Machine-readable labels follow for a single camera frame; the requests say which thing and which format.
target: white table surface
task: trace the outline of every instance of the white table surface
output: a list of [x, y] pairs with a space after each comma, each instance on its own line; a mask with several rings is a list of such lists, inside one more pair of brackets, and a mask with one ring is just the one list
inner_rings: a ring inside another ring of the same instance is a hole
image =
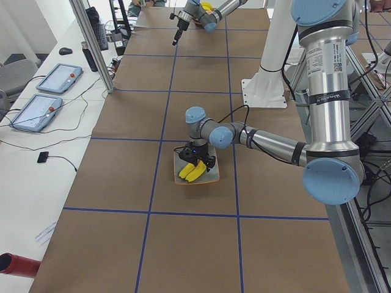
[[[67, 63], [83, 67], [83, 74], [73, 87], [61, 95], [64, 103], [73, 100], [85, 91], [100, 75], [91, 72], [81, 51], [83, 37], [77, 22], [71, 24], [63, 39], [52, 50], [51, 54], [35, 74], [46, 75], [58, 63]], [[60, 56], [58, 51], [66, 46], [73, 54]], [[107, 65], [117, 57], [115, 48], [109, 43], [109, 50], [102, 51]], [[29, 83], [24, 92], [13, 105], [20, 109], [38, 90], [35, 86], [41, 79]], [[91, 134], [104, 104], [106, 96], [102, 81], [83, 97], [88, 107], [78, 129], [74, 131], [54, 131], [48, 134], [25, 133], [9, 126], [7, 119], [0, 124], [0, 140], [15, 145], [40, 148], [61, 140]], [[43, 130], [72, 129], [78, 124], [86, 103], [78, 98], [64, 106], [54, 120]], [[53, 222], [57, 221], [67, 198], [76, 172], [66, 160], [49, 158], [46, 163], [38, 164], [39, 152], [49, 151], [50, 156], [64, 156], [76, 167], [79, 167], [89, 138], [60, 143], [43, 150], [21, 150], [0, 142], [0, 254], [13, 253], [28, 258], [42, 260], [48, 242], [39, 245], [35, 237]], [[33, 279], [0, 274], [0, 292], [27, 293]]]

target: yellow banana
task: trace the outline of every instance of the yellow banana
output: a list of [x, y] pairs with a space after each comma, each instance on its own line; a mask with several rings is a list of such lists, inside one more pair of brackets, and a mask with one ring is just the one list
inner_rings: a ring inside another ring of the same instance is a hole
[[213, 6], [209, 2], [201, 2], [201, 6], [205, 9], [205, 11], [212, 11]]
[[185, 177], [185, 180], [193, 182], [194, 180], [198, 179], [205, 171], [206, 165], [202, 161], [199, 161], [194, 170]]
[[190, 173], [192, 172], [196, 167], [191, 164], [191, 163], [188, 163], [186, 166], [183, 167], [183, 169], [181, 170], [181, 172], [179, 172], [179, 177], [182, 178], [182, 179], [185, 179], [185, 177]]

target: black band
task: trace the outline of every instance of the black band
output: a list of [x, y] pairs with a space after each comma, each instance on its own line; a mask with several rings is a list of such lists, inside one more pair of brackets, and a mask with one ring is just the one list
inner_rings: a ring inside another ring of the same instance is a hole
[[198, 19], [199, 22], [201, 22], [201, 18], [203, 18], [205, 16], [205, 14], [208, 14], [207, 12], [205, 12], [203, 15], [201, 15]]
[[305, 153], [307, 157], [352, 157], [360, 154], [360, 151], [306, 151]]
[[320, 31], [322, 29], [329, 29], [331, 27], [335, 26], [348, 26], [352, 27], [352, 22], [349, 20], [334, 20], [334, 21], [329, 21], [326, 23], [321, 23], [318, 24], [317, 26], [312, 26], [309, 29], [306, 29], [304, 32], [299, 33], [299, 40], [302, 38], [312, 34], [313, 32]]
[[202, 132], [202, 128], [204, 127], [204, 125], [208, 122], [208, 121], [210, 121], [210, 120], [212, 120], [213, 121], [213, 119], [212, 118], [203, 118], [203, 119], [201, 119], [201, 123], [199, 123], [199, 125], [197, 126], [197, 131], [198, 131], [198, 133], [200, 134], [200, 136], [201, 136], [201, 132]]
[[216, 12], [217, 15], [219, 15], [220, 20], [222, 20], [222, 14], [218, 9], [214, 10], [213, 12]]
[[305, 145], [306, 145], [305, 142], [297, 142], [297, 144], [294, 148], [293, 154], [292, 154], [292, 159], [291, 159], [292, 165], [296, 165], [296, 166], [299, 165], [301, 151], [303, 150]]
[[258, 129], [251, 129], [251, 131], [248, 133], [247, 135], [247, 139], [246, 139], [246, 146], [248, 148], [252, 148], [252, 145], [251, 145], [251, 142], [252, 142], [252, 138], [254, 137], [254, 134], [258, 131]]
[[261, 68], [262, 68], [263, 70], [265, 70], [266, 72], [270, 72], [270, 73], [282, 71], [281, 68], [280, 68], [280, 69], [277, 69], [277, 70], [268, 70], [268, 69], [263, 68], [262, 65], [260, 65], [260, 66], [261, 66]]
[[339, 90], [331, 93], [319, 93], [317, 95], [312, 95], [309, 97], [310, 104], [322, 105], [324, 103], [334, 102], [334, 101], [349, 101], [350, 94], [349, 90]]

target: black cable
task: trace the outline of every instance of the black cable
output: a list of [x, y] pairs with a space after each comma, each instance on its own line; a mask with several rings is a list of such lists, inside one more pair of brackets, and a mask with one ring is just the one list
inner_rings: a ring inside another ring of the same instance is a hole
[[71, 164], [71, 165], [73, 166], [73, 168], [75, 169], [75, 172], [78, 171], [78, 169], [76, 168], [76, 166], [75, 166], [71, 161], [69, 161], [66, 157], [62, 157], [62, 156], [48, 156], [48, 157], [58, 157], [58, 158], [64, 159], [64, 160], [66, 160], [67, 162], [69, 162], [69, 164]]
[[248, 113], [248, 111], [249, 111], [249, 105], [242, 105], [242, 106], [240, 106], [240, 107], [237, 107], [235, 110], [232, 110], [228, 115], [226, 115], [224, 118], [222, 118], [222, 119], [220, 119], [219, 121], [218, 121], [218, 123], [221, 123], [221, 122], [223, 122], [225, 119], [227, 119], [229, 116], [231, 116], [233, 113], [235, 113], [237, 110], [239, 110], [239, 109], [241, 109], [241, 108], [243, 108], [243, 107], [247, 107], [247, 113]]
[[37, 75], [37, 76], [34, 76], [33, 78], [30, 78], [24, 86], [26, 87], [31, 81], [33, 81], [33, 80], [36, 79], [36, 78], [45, 78], [45, 77], [46, 77], [46, 75]]
[[368, 152], [374, 154], [391, 154], [391, 150], [369, 150]]
[[7, 109], [0, 108], [0, 111], [6, 111], [7, 113], [11, 112], [11, 111], [20, 111], [20, 110], [21, 109], [10, 109], [10, 110], [7, 110]]
[[361, 74], [360, 76], [358, 76], [357, 78], [355, 78], [353, 81], [349, 82], [349, 85], [355, 83], [355, 82], [358, 81], [360, 78], [363, 78], [363, 77], [366, 76], [369, 72], [371, 72], [372, 70], [374, 70], [375, 67], [378, 65], [378, 62], [379, 62], [378, 54], [376, 53], [375, 47], [374, 47], [373, 44], [372, 44], [371, 37], [369, 36], [367, 0], [364, 0], [364, 11], [365, 11], [365, 32], [367, 33], [367, 38], [368, 38], [369, 45], [371, 46], [373, 55], [375, 56], [375, 62], [373, 63], [372, 67], [369, 68], [369, 70], [367, 70], [366, 72], [364, 72], [363, 74]]
[[[374, 202], [370, 202], [370, 199], [371, 199], [371, 193], [372, 193], [372, 189], [373, 187], [375, 186], [375, 183], [379, 180], [378, 176], [379, 174], [382, 172], [382, 169], [379, 168], [379, 170], [376, 172], [375, 174], [375, 180], [372, 182], [371, 186], [369, 187], [368, 189], [368, 193], [367, 193], [367, 207], [362, 211], [362, 220], [364, 222], [367, 222], [369, 221], [369, 219], [371, 218], [371, 207], [374, 205], [374, 204], [377, 204], [377, 203], [381, 203], [382, 201], [385, 201], [386, 199], [390, 198], [391, 197], [391, 191], [389, 192], [388, 195], [386, 195], [384, 198], [380, 199], [380, 200], [377, 200], [377, 201], [374, 201]], [[389, 181], [391, 181], [391, 176], [390, 175], [387, 175]], [[366, 218], [364, 218], [364, 215], [365, 213], [368, 212], [368, 215]]]
[[289, 88], [289, 91], [291, 92], [293, 101], [296, 100], [296, 96], [294, 95], [294, 91], [293, 91], [293, 89], [291, 87], [291, 82], [288, 80], [287, 76], [285, 75], [284, 67], [285, 67], [285, 64], [287, 64], [287, 61], [288, 61], [288, 58], [289, 58], [289, 53], [290, 53], [290, 51], [292, 49], [294, 38], [296, 38], [296, 34], [297, 33], [298, 33], [298, 26], [296, 25], [295, 28], [294, 28], [293, 36], [291, 38], [291, 42], [289, 44], [289, 48], [288, 48], [287, 54], [285, 55], [285, 59], [283, 61], [283, 65], [282, 65], [282, 68], [281, 68], [282, 79], [287, 84], [287, 86]]
[[[220, 119], [218, 121], [218, 123], [221, 123], [222, 121], [224, 121], [226, 118], [228, 118], [231, 114], [233, 114], [234, 112], [236, 112], [237, 110], [243, 108], [243, 107], [246, 107], [247, 108], [247, 112], [246, 112], [246, 116], [244, 118], [244, 122], [243, 122], [243, 128], [240, 132], [244, 131], [247, 135], [249, 135], [249, 133], [247, 132], [247, 119], [248, 119], [248, 116], [249, 116], [249, 112], [250, 112], [250, 107], [249, 105], [242, 105], [240, 107], [237, 107], [235, 110], [232, 110], [228, 115], [226, 115], [223, 119]], [[283, 159], [280, 159], [279, 157], [277, 157], [275, 154], [273, 154], [272, 152], [269, 152], [268, 150], [264, 149], [262, 146], [260, 146], [253, 138], [251, 138], [251, 142], [257, 146], [257, 148], [260, 149], [260, 151], [264, 152], [265, 154], [267, 154], [268, 156], [272, 157], [273, 159], [279, 161], [279, 162], [282, 162], [282, 163], [286, 163], [286, 164], [289, 164], [291, 165], [291, 162], [288, 162], [288, 161], [285, 161]]]
[[[362, 222], [367, 222], [369, 221], [370, 217], [371, 217], [371, 206], [373, 206], [374, 204], [377, 204], [377, 203], [381, 203], [382, 201], [385, 201], [386, 199], [390, 198], [391, 197], [391, 191], [389, 192], [389, 194], [387, 196], [385, 196], [384, 198], [380, 199], [380, 200], [377, 200], [377, 201], [374, 201], [374, 202], [370, 202], [370, 199], [371, 199], [371, 193], [372, 193], [372, 190], [373, 190], [373, 187], [375, 186], [376, 182], [378, 182], [380, 179], [385, 181], [387, 184], [390, 184], [391, 183], [391, 176], [390, 174], [388, 174], [386, 172], [386, 170], [372, 162], [367, 162], [367, 161], [364, 161], [363, 162], [364, 164], [370, 164], [372, 166], [375, 166], [378, 168], [378, 171], [376, 172], [375, 174], [375, 177], [374, 177], [374, 180], [372, 181], [369, 189], [368, 189], [368, 192], [367, 192], [367, 206], [365, 207], [365, 209], [361, 212], [361, 221]], [[380, 173], [383, 172], [385, 173], [387, 179], [388, 179], [388, 182], [386, 180], [383, 179], [383, 176], [379, 176]], [[366, 218], [364, 218], [364, 215], [365, 213], [368, 212], [368, 215]]]
[[389, 63], [387, 64], [386, 73], [384, 73], [384, 83], [386, 84], [386, 87], [387, 87], [387, 72], [388, 72], [388, 70], [389, 70], [390, 64], [391, 64], [391, 60], [390, 60]]
[[[362, 163], [363, 163], [363, 164], [369, 164], [369, 165], [372, 165], [372, 166], [374, 166], [374, 167], [380, 169], [380, 166], [379, 166], [379, 165], [376, 165], [376, 164], [374, 164], [374, 163], [372, 163], [372, 162], [362, 161]], [[391, 180], [390, 180], [390, 181], [386, 181], [385, 179], [383, 179], [383, 177], [389, 177], [390, 175], [389, 175], [389, 174], [387, 173], [387, 171], [385, 171], [385, 170], [383, 170], [383, 173], [384, 173], [385, 175], [384, 175], [384, 176], [381, 176], [381, 177], [379, 177], [379, 178], [382, 178], [382, 180], [383, 180], [385, 183], [391, 184]]]
[[[86, 111], [86, 109], [87, 109], [87, 106], [88, 106], [88, 102], [82, 97], [82, 95], [85, 94], [88, 90], [90, 90], [90, 89], [91, 89], [91, 88], [92, 88], [100, 79], [101, 79], [101, 78], [98, 78], [95, 82], [93, 82], [93, 83], [92, 83], [85, 91], [83, 91], [80, 95], [78, 95], [76, 98], [71, 99], [69, 102], [62, 104], [62, 105], [59, 106], [57, 109], [60, 109], [60, 108], [62, 108], [62, 107], [65, 107], [66, 105], [68, 105], [68, 104], [74, 102], [76, 99], [78, 99], [79, 97], [81, 97], [81, 98], [83, 99], [83, 101], [86, 103], [86, 106], [85, 106], [84, 110], [83, 110], [82, 113], [81, 113], [81, 117], [82, 117], [82, 115], [85, 113], [85, 111]], [[14, 126], [14, 125], [17, 125], [17, 124], [20, 124], [20, 123], [24, 123], [24, 122], [26, 122], [26, 121], [30, 121], [30, 120], [37, 119], [37, 118], [42, 118], [42, 117], [44, 117], [44, 116], [46, 116], [46, 114], [41, 115], [41, 116], [39, 116], [39, 117], [30, 118], [30, 119], [27, 119], [27, 120], [24, 120], [24, 121], [19, 121], [19, 122], [17, 122], [17, 123], [12, 123], [11, 119], [8, 118], [8, 117], [5, 117], [5, 118], [7, 118], [7, 119], [10, 121], [10, 125], [11, 125], [11, 126]], [[50, 133], [50, 132], [54, 132], [54, 131], [73, 131], [73, 130], [76, 130], [76, 129], [79, 127], [79, 124], [80, 124], [80, 123], [78, 123], [77, 127], [73, 128], [73, 129], [54, 129], [54, 130], [52, 130], [52, 131], [47, 131], [47, 132], [26, 131], [26, 130], [22, 130], [22, 129], [18, 129], [18, 130], [19, 130], [19, 131], [22, 131], [22, 132], [33, 132], [33, 133], [36, 133], [36, 132], [37, 132], [37, 133]]]
[[290, 52], [291, 52], [291, 48], [292, 48], [292, 46], [293, 46], [293, 42], [294, 42], [294, 39], [296, 38], [296, 34], [297, 34], [297, 33], [298, 33], [298, 26], [296, 25], [295, 28], [294, 28], [293, 36], [292, 36], [292, 38], [291, 38], [291, 42], [290, 42], [290, 44], [289, 44], [287, 53], [286, 53], [285, 58], [284, 58], [284, 61], [283, 61], [282, 67], [281, 67], [280, 69], [278, 69], [278, 70], [268, 70], [268, 69], [263, 68], [262, 65], [260, 64], [260, 67], [262, 68], [262, 70], [265, 70], [266, 72], [273, 73], [273, 72], [279, 72], [279, 71], [281, 71], [282, 79], [283, 79], [283, 81], [285, 81], [285, 83], [287, 84], [287, 86], [288, 86], [288, 88], [289, 88], [289, 91], [290, 91], [290, 93], [291, 93], [291, 95], [292, 95], [293, 101], [296, 100], [296, 96], [294, 95], [294, 91], [293, 91], [293, 89], [292, 89], [292, 87], [291, 87], [290, 81], [288, 80], [287, 76], [285, 75], [284, 67], [288, 64], [288, 63], [287, 63], [287, 60], [288, 60], [288, 58], [289, 58], [289, 54], [290, 54]]
[[86, 138], [88, 138], [88, 137], [91, 137], [91, 134], [90, 134], [90, 135], [87, 135], [87, 136], [77, 136], [77, 137], [74, 137], [74, 138], [72, 138], [72, 139], [60, 140], [59, 142], [52, 143], [51, 145], [47, 145], [47, 146], [44, 146], [44, 147], [41, 147], [41, 148], [28, 148], [28, 147], [25, 147], [25, 146], [14, 145], [13, 143], [5, 142], [5, 141], [3, 141], [3, 140], [0, 140], [0, 142], [4, 143], [4, 144], [6, 144], [6, 145], [10, 145], [11, 147], [21, 148], [22, 150], [38, 151], [38, 150], [42, 150], [42, 149], [44, 149], [44, 148], [53, 147], [54, 145], [58, 145], [58, 144], [63, 143], [63, 142], [71, 142], [72, 140], [76, 140], [76, 139], [86, 139]]

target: red object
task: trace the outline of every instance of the red object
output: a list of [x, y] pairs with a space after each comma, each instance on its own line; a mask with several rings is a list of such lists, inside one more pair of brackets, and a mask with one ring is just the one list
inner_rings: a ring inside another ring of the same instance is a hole
[[12, 255], [11, 253], [4, 253], [0, 255], [0, 273], [35, 278], [40, 265], [40, 261], [36, 261], [31, 258]]

